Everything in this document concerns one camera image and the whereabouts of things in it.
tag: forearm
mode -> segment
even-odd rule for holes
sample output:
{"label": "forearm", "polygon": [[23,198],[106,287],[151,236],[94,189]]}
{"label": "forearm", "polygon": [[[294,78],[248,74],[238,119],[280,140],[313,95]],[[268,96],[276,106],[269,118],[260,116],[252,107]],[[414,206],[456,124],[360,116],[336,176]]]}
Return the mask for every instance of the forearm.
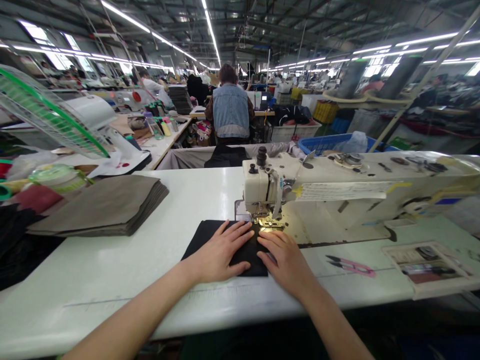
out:
{"label": "forearm", "polygon": [[172,307],[196,283],[185,261],[115,312],[64,359],[133,359]]}
{"label": "forearm", "polygon": [[300,299],[320,335],[330,359],[373,359],[330,294],[320,285]]}

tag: plastic bag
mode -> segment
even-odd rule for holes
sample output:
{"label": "plastic bag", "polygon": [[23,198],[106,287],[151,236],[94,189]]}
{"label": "plastic bag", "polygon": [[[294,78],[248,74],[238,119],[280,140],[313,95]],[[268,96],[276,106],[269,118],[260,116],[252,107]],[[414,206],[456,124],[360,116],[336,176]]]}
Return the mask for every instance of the plastic bag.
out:
{"label": "plastic bag", "polygon": [[6,174],[7,181],[26,179],[40,165],[51,164],[59,157],[50,150],[42,150],[35,146],[17,145],[36,153],[20,155],[13,160],[13,166]]}
{"label": "plastic bag", "polygon": [[348,141],[339,142],[333,150],[346,154],[351,153],[366,153],[369,147],[367,135],[361,131],[354,131]]}

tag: electric fan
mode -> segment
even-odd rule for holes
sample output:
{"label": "electric fan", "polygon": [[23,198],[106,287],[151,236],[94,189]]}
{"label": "electric fan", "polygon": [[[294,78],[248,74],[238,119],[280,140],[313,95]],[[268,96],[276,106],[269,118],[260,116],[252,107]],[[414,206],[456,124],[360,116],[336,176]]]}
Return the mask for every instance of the electric fan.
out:
{"label": "electric fan", "polygon": [[136,149],[109,126],[117,116],[102,98],[89,94],[63,101],[30,76],[7,65],[0,65],[0,105],[74,150],[77,154],[68,158],[68,165],[103,165],[102,175],[112,176],[127,174],[150,157],[148,151]]}

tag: hair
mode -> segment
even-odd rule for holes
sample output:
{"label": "hair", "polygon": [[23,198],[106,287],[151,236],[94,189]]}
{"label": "hair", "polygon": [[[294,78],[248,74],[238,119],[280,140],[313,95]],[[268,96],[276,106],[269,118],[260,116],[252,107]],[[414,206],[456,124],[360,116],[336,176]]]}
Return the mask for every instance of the hair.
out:
{"label": "hair", "polygon": [[146,76],[150,76],[149,72],[145,69],[140,70],[138,73],[140,74],[141,78],[146,77]]}
{"label": "hair", "polygon": [[239,81],[239,78],[235,73],[234,68],[231,67],[229,64],[223,64],[223,66],[220,69],[220,72],[218,73],[218,79],[222,84],[225,84],[225,83],[236,84]]}
{"label": "hair", "polygon": [[370,79],[368,79],[369,83],[377,82],[377,81],[382,81],[382,75],[380,74],[375,74],[370,76]]}

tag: stack of fabric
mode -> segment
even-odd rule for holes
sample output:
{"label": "stack of fabric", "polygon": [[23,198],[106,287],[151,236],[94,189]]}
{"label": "stack of fabric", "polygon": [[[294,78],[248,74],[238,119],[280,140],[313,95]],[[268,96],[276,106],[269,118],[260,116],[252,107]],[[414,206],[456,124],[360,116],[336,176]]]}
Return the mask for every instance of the stack of fabric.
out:
{"label": "stack of fabric", "polygon": [[194,107],[192,106],[192,101],[187,91],[187,85],[169,85],[168,95],[173,105],[175,105],[177,113],[180,115],[190,114]]}
{"label": "stack of fabric", "polygon": [[168,195],[159,179],[140,175],[105,178],[61,210],[28,227],[29,234],[61,237],[130,236]]}

